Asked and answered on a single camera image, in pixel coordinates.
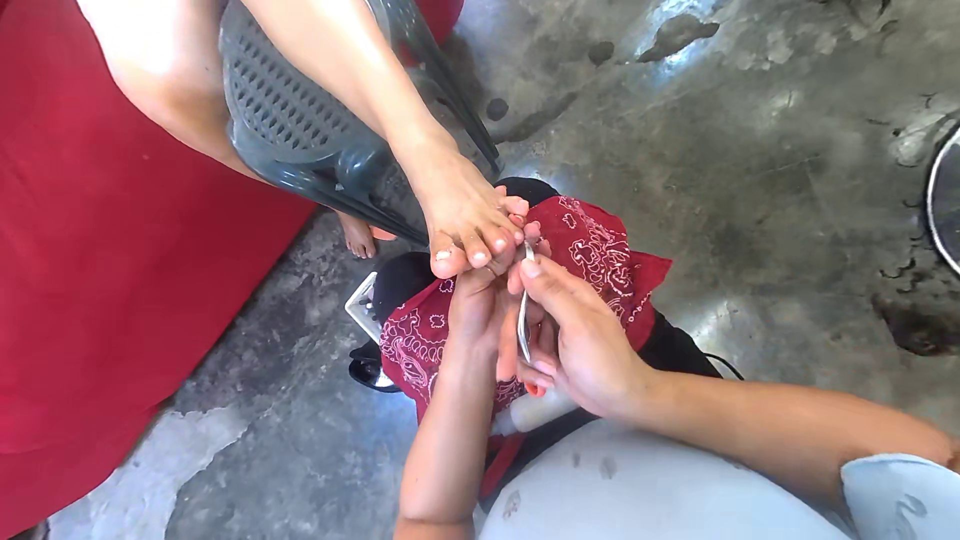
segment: chair leg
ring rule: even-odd
[[[423,62],[427,73],[443,91],[450,109],[464,124],[467,134],[473,139],[473,143],[480,149],[484,158],[490,162],[493,173],[499,173],[500,167],[496,162],[499,152],[496,150],[496,145],[493,144],[483,121],[467,103],[466,94],[446,61],[444,53],[437,46],[437,41],[434,40],[430,29],[423,21],[420,9],[412,0],[382,0],[382,2],[387,8],[391,21],[394,22],[393,26],[397,27],[404,37],[403,41]]]

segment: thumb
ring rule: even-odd
[[[536,260],[525,258],[520,262],[519,274],[530,298],[553,315],[561,327],[576,324],[582,318],[583,304],[589,298],[584,298],[584,291],[577,283],[581,280],[561,265],[543,256],[537,256]]]

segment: white container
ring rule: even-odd
[[[557,388],[548,388],[542,398],[525,394],[493,418],[490,434],[510,435],[535,430],[575,408],[577,404]]]
[[[382,321],[373,320],[372,307],[373,284],[375,282],[376,272],[370,272],[370,275],[360,283],[357,290],[353,291],[353,294],[350,295],[349,300],[347,300],[347,303],[344,305],[344,309],[349,313],[350,317],[353,317],[353,320],[360,325],[360,328],[379,345]]]

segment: white plastic bottle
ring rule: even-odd
[[[577,404],[557,388],[547,389],[542,398],[525,394],[493,417],[490,434],[510,435],[518,431],[525,433],[560,418],[575,408]]]

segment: fingernail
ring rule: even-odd
[[[540,265],[537,264],[535,260],[530,260],[529,258],[525,258],[520,262],[520,270],[522,270],[523,275],[528,278],[535,278],[542,272]]]
[[[534,362],[534,367],[537,368],[537,371],[543,373],[544,375],[549,375],[550,377],[553,377],[557,374],[557,370],[553,368],[553,365],[544,361]]]

